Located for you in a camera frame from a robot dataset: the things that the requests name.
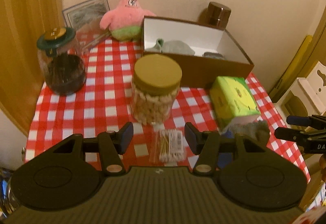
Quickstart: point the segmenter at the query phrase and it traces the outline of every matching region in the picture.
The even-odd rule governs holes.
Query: plush toy
[[[102,17],[100,28],[109,27],[112,37],[119,41],[140,39],[144,15],[155,16],[151,11],[142,9],[138,0],[120,0],[114,10]]]

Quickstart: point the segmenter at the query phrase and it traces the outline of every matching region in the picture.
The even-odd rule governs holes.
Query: door
[[[25,135],[43,85],[36,40],[63,25],[61,0],[0,0],[0,109]]]

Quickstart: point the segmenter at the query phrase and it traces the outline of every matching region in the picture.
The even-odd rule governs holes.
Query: dark green lid
[[[49,57],[56,56],[56,49],[64,46],[74,39],[76,31],[70,27],[55,28],[45,32],[37,40],[36,45],[40,50],[44,50]]]

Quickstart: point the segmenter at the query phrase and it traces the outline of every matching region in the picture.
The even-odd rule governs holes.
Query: gold lid
[[[57,38],[62,37],[66,33],[66,28],[59,27],[54,28],[52,31],[46,31],[44,34],[45,40],[55,40]]]
[[[173,59],[146,55],[135,63],[134,83],[138,89],[153,96],[165,95],[180,86],[182,70]]]

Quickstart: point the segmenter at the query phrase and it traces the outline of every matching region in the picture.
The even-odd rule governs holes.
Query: picture frame
[[[83,53],[110,36],[108,29],[99,27],[103,15],[108,11],[108,0],[87,0],[62,11],[66,26],[76,30]]]

